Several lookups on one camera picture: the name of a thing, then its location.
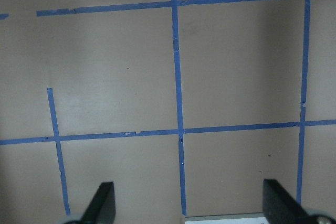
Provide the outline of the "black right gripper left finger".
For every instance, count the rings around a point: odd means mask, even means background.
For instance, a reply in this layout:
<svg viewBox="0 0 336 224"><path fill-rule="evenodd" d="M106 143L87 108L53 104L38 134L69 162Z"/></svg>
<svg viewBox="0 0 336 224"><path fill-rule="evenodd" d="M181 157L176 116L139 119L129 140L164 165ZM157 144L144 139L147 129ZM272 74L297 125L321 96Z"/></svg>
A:
<svg viewBox="0 0 336 224"><path fill-rule="evenodd" d="M116 216L113 182L100 184L80 223L114 223Z"/></svg>

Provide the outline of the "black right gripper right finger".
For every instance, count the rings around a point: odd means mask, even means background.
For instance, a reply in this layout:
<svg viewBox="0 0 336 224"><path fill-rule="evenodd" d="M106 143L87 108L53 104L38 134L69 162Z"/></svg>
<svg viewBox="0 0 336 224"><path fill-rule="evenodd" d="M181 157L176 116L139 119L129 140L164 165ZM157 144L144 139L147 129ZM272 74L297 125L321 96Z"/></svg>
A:
<svg viewBox="0 0 336 224"><path fill-rule="evenodd" d="M276 179L263 181L263 214L268 223L306 223L310 215Z"/></svg>

